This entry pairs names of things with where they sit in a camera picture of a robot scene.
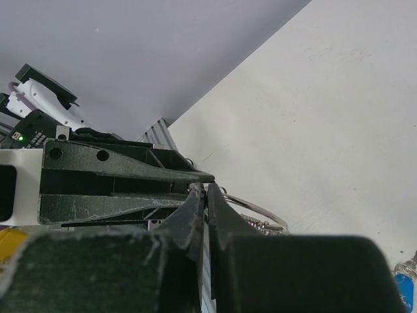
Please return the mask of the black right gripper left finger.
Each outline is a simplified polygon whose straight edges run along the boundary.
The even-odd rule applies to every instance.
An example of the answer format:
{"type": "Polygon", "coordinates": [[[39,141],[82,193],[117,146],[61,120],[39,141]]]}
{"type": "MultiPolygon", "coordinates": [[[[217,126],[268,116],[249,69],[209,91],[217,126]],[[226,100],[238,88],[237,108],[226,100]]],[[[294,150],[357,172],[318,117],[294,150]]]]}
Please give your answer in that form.
{"type": "Polygon", "coordinates": [[[205,191],[152,231],[48,231],[1,277],[2,312],[199,312],[205,191]]]}

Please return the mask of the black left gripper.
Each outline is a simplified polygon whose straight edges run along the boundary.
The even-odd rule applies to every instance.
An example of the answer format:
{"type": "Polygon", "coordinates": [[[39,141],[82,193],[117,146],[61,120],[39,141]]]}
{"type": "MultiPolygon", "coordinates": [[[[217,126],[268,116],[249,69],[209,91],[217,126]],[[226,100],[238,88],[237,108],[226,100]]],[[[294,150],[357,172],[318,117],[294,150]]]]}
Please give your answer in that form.
{"type": "Polygon", "coordinates": [[[42,150],[37,221],[48,226],[161,222],[190,188],[213,183],[177,151],[135,142],[49,138],[42,150]]]}

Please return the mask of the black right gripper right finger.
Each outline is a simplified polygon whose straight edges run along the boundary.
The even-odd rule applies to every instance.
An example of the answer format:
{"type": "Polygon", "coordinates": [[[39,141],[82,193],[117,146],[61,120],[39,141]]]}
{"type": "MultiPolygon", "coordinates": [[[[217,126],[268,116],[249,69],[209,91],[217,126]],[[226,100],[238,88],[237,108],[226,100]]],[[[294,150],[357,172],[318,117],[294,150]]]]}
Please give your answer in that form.
{"type": "Polygon", "coordinates": [[[263,235],[207,190],[218,312],[404,312],[378,246],[349,235],[263,235]]]}

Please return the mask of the key with blue tag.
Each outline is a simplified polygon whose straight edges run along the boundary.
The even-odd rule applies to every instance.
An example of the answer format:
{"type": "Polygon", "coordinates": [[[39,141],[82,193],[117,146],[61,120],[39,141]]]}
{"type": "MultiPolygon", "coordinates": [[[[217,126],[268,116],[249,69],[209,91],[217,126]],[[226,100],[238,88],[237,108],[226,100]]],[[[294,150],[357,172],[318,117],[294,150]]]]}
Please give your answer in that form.
{"type": "Polygon", "coordinates": [[[406,312],[412,312],[416,283],[416,253],[408,261],[400,262],[394,267],[394,281],[406,312]]]}

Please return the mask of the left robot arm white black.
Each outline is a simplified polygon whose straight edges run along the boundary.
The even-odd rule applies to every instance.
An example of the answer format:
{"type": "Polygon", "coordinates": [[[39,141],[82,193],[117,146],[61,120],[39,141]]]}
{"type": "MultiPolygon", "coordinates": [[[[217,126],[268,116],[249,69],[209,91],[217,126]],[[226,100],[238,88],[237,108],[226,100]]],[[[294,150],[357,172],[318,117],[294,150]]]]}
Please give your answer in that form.
{"type": "Polygon", "coordinates": [[[31,65],[1,94],[1,223],[110,226],[161,222],[193,184],[214,181],[172,143],[97,131],[76,96],[31,65]]]}

